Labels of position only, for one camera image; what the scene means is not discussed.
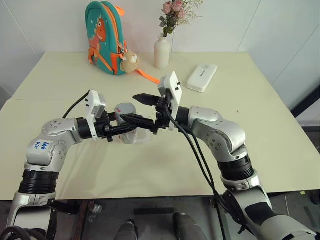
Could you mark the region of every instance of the table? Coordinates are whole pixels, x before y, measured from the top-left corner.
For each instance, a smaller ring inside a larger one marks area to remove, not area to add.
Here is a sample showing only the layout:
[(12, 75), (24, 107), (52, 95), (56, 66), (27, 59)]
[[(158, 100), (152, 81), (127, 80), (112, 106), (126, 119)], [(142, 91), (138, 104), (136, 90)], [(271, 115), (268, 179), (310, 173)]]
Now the table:
[[(181, 106), (219, 111), (246, 131), (253, 167), (268, 193), (320, 189), (320, 156), (290, 111), (247, 53), (172, 53), (165, 70), (152, 66), (152, 53), (139, 53), (141, 69), (161, 78), (173, 70), (181, 81)], [(206, 92), (186, 88), (199, 63), (218, 65)], [(22, 180), (26, 148), (47, 121), (61, 118), (88, 89), (97, 90), (112, 112), (133, 103), (137, 114), (155, 119), (155, 109), (133, 95), (159, 95), (157, 86), (137, 73), (108, 75), (87, 62), (86, 53), (46, 52), (0, 111), (2, 184), (0, 200), (11, 200)], [(70, 117), (84, 117), (84, 105)], [(99, 199), (210, 195), (186, 139), (160, 129), (148, 142), (126, 145), (117, 137), (73, 146), (57, 181), (57, 199)], [(200, 142), (217, 190), (225, 188), (210, 150)]]

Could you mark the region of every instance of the pink flower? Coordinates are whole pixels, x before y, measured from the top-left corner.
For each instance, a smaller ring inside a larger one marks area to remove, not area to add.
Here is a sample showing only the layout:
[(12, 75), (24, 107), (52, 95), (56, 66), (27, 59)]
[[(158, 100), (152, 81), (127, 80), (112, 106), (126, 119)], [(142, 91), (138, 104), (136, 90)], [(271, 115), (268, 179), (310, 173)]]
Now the pink flower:
[(178, 20), (184, 19), (186, 16), (185, 10), (182, 8), (181, 11), (178, 13)]
[(182, 1), (176, 0), (172, 5), (172, 9), (175, 12), (179, 12), (182, 9)]
[(163, 5), (163, 12), (164, 14), (169, 14), (171, 12), (171, 7), (172, 7), (172, 2), (171, 1), (167, 1), (164, 5)]

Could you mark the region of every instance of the cartoon dinosaur print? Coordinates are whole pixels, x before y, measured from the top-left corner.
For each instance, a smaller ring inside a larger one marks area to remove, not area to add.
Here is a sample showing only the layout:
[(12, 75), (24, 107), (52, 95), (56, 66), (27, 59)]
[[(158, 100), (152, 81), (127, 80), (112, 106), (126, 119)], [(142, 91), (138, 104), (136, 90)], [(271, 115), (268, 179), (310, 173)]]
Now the cartoon dinosaur print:
[(100, 42), (104, 42), (106, 40), (106, 29), (105, 29), (105, 23), (102, 19), (101, 15), (97, 19), (97, 24), (95, 25), (94, 29), (94, 36), (89, 38), (89, 63), (94, 64), (92, 61), (92, 57), (94, 56), (94, 62), (97, 62), (97, 54), (92, 49), (96, 49), (98, 53), (100, 52)]

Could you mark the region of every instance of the handwritten label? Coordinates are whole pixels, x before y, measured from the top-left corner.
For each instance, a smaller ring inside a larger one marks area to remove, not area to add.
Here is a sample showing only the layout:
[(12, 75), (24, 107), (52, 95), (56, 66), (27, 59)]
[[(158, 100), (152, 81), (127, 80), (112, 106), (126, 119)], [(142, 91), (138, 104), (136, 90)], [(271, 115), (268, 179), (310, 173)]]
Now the handwritten label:
[(40, 155), (40, 154), (46, 152), (49, 149), (51, 143), (52, 143), (52, 141), (38, 139), (33, 144), (32, 153), (35, 155)]

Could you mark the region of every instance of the teal backpack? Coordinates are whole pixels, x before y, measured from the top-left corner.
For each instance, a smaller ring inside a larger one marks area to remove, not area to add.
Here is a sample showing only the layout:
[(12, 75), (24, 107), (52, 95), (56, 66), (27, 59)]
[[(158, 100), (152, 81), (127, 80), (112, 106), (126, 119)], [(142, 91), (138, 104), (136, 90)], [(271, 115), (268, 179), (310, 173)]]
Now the teal backpack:
[(89, 40), (88, 60), (104, 72), (122, 75), (120, 64), (127, 51), (120, 15), (125, 11), (107, 1), (93, 1), (85, 10)]

